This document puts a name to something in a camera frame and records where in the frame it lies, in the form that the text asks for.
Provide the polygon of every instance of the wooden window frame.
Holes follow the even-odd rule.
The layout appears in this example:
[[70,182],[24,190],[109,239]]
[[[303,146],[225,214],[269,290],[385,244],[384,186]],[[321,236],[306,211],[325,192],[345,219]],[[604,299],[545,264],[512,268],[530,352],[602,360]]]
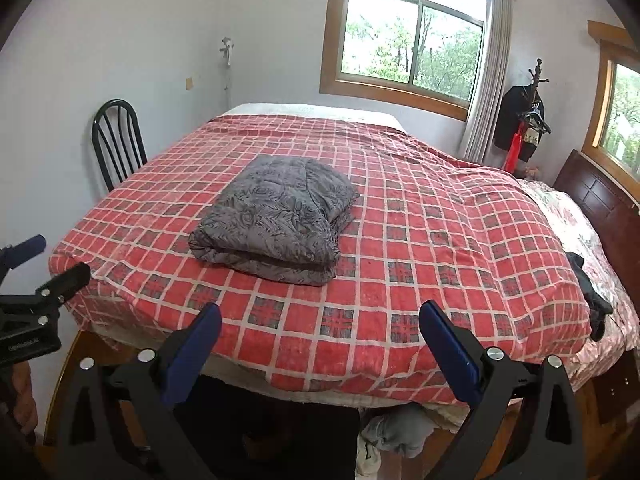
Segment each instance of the wooden window frame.
[[630,48],[633,47],[633,42],[623,28],[589,22],[589,33],[600,43],[600,67],[593,113],[582,152],[607,171],[635,200],[640,200],[640,182],[620,161],[600,146],[609,123],[616,66],[620,64],[640,72],[640,54],[634,48]]
[[469,101],[429,89],[412,88],[409,91],[402,83],[382,78],[342,73],[340,61],[346,7],[346,0],[327,2],[320,93],[384,101],[466,121]]

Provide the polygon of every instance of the black jacket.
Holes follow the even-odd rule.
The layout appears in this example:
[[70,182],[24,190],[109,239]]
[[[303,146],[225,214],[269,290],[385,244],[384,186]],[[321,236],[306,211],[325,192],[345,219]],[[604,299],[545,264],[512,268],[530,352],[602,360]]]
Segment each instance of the black jacket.
[[[514,86],[502,98],[494,133],[494,145],[498,148],[509,151],[513,136],[520,125],[518,114],[529,111],[527,110],[529,105],[528,95],[532,90],[532,86]],[[542,104],[542,100],[540,100],[540,116],[543,119],[545,118],[545,105]],[[535,151],[535,145],[523,142],[519,159],[528,162]]]
[[589,305],[589,321],[591,323],[591,339],[594,341],[600,341],[604,336],[604,317],[607,314],[613,314],[613,308],[609,301],[605,300],[591,285],[591,280],[587,274],[582,270],[584,265],[584,258],[576,253],[567,253],[566,257],[569,259],[571,268],[574,270],[578,283],[580,284],[580,290],[582,295]]

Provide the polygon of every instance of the window frame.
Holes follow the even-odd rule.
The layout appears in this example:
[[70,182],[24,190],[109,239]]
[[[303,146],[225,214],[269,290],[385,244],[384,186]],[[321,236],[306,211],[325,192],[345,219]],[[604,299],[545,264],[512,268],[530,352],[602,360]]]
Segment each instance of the window frame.
[[600,145],[609,125],[615,91],[616,66],[626,66],[640,73],[640,54],[631,48],[618,44],[615,38],[609,39],[616,41],[616,43],[604,38],[597,38],[600,42],[598,85],[582,152],[607,171],[635,200],[640,200],[640,182],[628,172],[626,165]]
[[[462,12],[458,12],[449,7],[430,2],[429,0],[403,0],[418,4],[417,29],[422,27],[420,18],[422,8],[426,3],[428,7],[441,10],[456,17],[465,16],[470,18],[471,23],[478,22]],[[322,50],[322,67],[320,75],[320,93],[334,94],[349,97],[359,97],[384,101],[393,104],[409,106],[428,110],[440,115],[449,116],[460,121],[466,121],[470,102],[455,96],[449,96],[431,89],[421,88],[416,85],[394,82],[374,76],[362,76],[355,74],[345,74],[342,72],[342,54],[344,51],[344,40],[346,33],[346,20],[348,12],[348,0],[328,0],[326,12],[326,25],[324,28],[324,47]],[[484,23],[482,23],[482,33],[484,34]],[[481,49],[476,65],[476,77],[474,85],[478,80],[478,69],[480,65]],[[417,57],[415,56],[412,68],[415,73]]]

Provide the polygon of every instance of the curtain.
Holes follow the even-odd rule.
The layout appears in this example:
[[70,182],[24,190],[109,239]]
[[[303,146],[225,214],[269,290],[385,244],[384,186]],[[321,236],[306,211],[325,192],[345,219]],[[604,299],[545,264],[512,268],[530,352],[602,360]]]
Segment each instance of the curtain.
[[458,157],[482,163],[498,119],[511,46],[512,0],[486,0],[480,67]]

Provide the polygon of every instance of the black clamp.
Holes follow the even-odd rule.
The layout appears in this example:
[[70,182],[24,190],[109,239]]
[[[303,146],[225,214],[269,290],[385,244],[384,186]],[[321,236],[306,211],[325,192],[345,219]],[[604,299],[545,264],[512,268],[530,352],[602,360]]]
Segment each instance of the black clamp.
[[427,480],[473,480],[511,399],[522,399],[510,442],[492,480],[584,480],[580,416],[562,360],[511,360],[453,325],[434,301],[420,309],[420,332],[456,398],[471,412]]
[[[44,251],[38,235],[0,251],[0,285],[10,269]],[[91,279],[87,264],[77,264],[49,280],[32,295],[0,295],[0,368],[28,361],[60,348],[59,309]]]
[[[157,351],[144,349],[117,367],[83,359],[66,394],[58,431],[60,480],[215,480],[172,409],[187,399],[221,328],[220,309],[210,303]],[[121,400],[132,403],[148,448],[132,443]]]

